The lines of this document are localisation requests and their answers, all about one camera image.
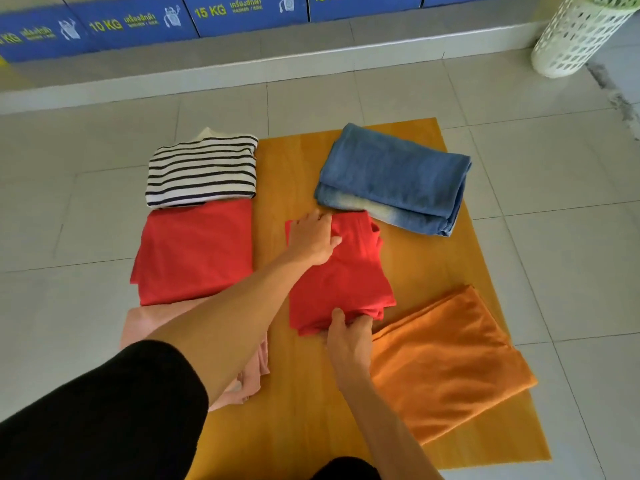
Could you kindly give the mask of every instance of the black and white striped shirt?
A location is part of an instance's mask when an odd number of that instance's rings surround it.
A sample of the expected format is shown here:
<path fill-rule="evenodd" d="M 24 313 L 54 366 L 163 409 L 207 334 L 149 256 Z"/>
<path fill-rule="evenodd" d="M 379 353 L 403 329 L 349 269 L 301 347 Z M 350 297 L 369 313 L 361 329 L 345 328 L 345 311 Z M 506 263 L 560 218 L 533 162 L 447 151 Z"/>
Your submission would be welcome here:
<path fill-rule="evenodd" d="M 149 161 L 152 209 L 255 196 L 258 138 L 204 130 L 196 141 L 159 148 Z"/>

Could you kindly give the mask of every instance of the red t-shirt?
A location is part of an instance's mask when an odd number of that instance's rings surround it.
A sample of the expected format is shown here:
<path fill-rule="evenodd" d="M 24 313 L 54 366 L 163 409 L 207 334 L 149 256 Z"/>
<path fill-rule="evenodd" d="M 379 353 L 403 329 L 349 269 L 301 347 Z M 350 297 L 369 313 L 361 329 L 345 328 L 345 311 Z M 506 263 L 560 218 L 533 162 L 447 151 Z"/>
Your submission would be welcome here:
<path fill-rule="evenodd" d="M 285 225 L 287 241 L 291 221 Z M 289 294 L 289 324 L 299 335 L 326 330 L 331 312 L 341 308 L 347 322 L 360 315 L 382 320 L 395 306 L 391 285 L 380 264 L 380 228 L 367 212 L 334 214 L 332 235 L 342 236 L 325 264 L 311 267 Z"/>
<path fill-rule="evenodd" d="M 131 273 L 140 305 L 211 296 L 249 276 L 252 201 L 152 211 Z"/>

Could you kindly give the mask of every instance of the hand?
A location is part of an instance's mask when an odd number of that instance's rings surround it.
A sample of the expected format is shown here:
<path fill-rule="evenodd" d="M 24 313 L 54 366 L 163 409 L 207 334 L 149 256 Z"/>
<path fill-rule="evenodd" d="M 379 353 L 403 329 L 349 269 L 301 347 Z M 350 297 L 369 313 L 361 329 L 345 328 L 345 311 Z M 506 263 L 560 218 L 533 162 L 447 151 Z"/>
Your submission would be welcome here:
<path fill-rule="evenodd" d="M 347 327 L 340 308 L 331 314 L 331 325 L 326 336 L 326 348 L 335 372 L 338 388 L 344 391 L 350 384 L 371 379 L 371 325 L 373 319 L 363 315 Z"/>
<path fill-rule="evenodd" d="M 287 252 L 295 260 L 317 266 L 326 263 L 341 242 L 340 236 L 331 236 L 331 214 L 321 216 L 315 209 L 291 223 Z"/>

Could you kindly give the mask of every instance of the forearm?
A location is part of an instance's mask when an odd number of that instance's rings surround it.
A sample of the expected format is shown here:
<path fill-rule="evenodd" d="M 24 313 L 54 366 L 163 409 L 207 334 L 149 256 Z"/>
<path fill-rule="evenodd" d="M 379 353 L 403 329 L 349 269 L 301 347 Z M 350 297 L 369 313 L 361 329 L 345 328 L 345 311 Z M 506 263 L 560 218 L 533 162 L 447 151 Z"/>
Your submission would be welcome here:
<path fill-rule="evenodd" d="M 350 378 L 340 388 L 383 480 L 442 480 L 402 420 L 370 379 Z"/>
<path fill-rule="evenodd" d="M 158 328 L 186 357 L 213 403 L 244 368 L 308 264 L 284 252 L 245 280 Z"/>

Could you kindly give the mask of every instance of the laundry basket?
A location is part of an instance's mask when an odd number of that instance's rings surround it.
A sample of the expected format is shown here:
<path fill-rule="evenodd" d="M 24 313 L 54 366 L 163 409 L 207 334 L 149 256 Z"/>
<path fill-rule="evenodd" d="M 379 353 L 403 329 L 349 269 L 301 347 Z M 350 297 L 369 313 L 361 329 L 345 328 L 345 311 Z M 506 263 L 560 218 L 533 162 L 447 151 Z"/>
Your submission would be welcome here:
<path fill-rule="evenodd" d="M 564 0 L 533 49 L 534 69 L 573 74 L 639 7 L 640 0 Z"/>

